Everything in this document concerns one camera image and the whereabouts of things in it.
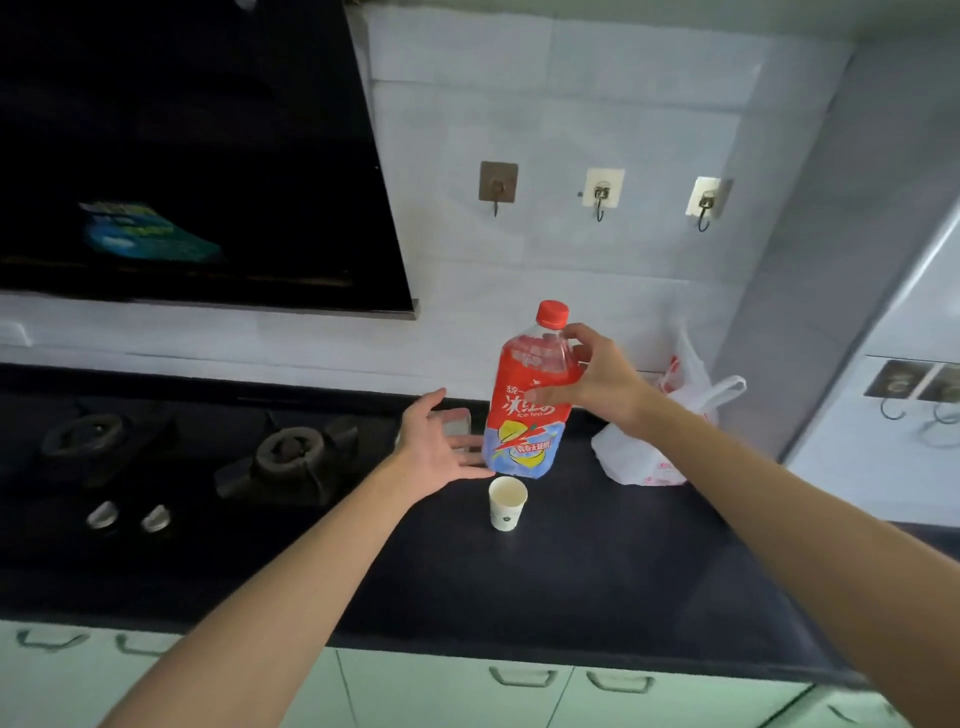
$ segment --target stove knob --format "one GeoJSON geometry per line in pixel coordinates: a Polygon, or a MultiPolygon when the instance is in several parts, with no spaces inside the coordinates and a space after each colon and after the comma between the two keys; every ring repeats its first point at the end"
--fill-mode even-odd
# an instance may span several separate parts
{"type": "Polygon", "coordinates": [[[140,527],[147,533],[157,533],[170,525],[170,511],[166,506],[159,505],[140,522],[140,527]]]}
{"type": "Polygon", "coordinates": [[[86,524],[94,531],[99,531],[101,528],[107,528],[116,523],[119,516],[120,511],[117,510],[116,503],[112,500],[105,500],[86,517],[86,524]]]}

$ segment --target plastic bag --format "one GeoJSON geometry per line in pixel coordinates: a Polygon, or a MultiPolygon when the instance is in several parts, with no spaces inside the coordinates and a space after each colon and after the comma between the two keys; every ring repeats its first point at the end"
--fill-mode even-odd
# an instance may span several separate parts
{"type": "MultiPolygon", "coordinates": [[[[677,326],[670,366],[657,386],[671,400],[717,424],[717,407],[747,391],[742,376],[728,376],[710,383],[707,365],[690,343],[683,325],[677,326]]],[[[604,473],[621,485],[682,485],[684,475],[652,445],[630,437],[614,424],[607,425],[590,441],[604,473]]]]}

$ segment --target range hood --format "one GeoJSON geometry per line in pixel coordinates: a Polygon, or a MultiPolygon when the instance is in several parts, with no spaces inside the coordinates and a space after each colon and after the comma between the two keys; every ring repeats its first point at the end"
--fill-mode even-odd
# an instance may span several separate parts
{"type": "Polygon", "coordinates": [[[337,0],[5,6],[0,149],[0,288],[414,311],[337,0]]]}

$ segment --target black countertop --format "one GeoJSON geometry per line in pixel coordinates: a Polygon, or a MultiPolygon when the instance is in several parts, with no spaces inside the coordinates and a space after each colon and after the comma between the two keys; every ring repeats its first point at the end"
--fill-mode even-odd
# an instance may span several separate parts
{"type": "MultiPolygon", "coordinates": [[[[216,386],[245,393],[254,387],[216,386]]],[[[264,397],[284,390],[310,401],[310,390],[259,389],[264,397]]],[[[410,398],[390,401],[399,413],[410,398]]],[[[485,405],[469,404],[478,429],[485,405]]],[[[488,481],[454,482],[416,505],[374,562],[331,643],[865,684],[692,487],[609,480],[589,443],[602,426],[573,413],[552,470],[527,481],[530,498],[513,532],[490,526],[488,481]]],[[[954,529],[908,530],[960,554],[954,529]]],[[[185,632],[238,585],[105,577],[94,583],[83,574],[0,568],[0,616],[185,632]]]]}

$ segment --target red bottle cap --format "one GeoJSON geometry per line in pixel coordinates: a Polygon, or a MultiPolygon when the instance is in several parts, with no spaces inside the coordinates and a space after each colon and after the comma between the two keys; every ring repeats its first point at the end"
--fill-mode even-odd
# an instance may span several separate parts
{"type": "Polygon", "coordinates": [[[540,308],[537,309],[537,323],[544,328],[553,328],[559,331],[566,326],[566,319],[570,315],[570,309],[566,303],[559,301],[542,301],[540,308]]]}

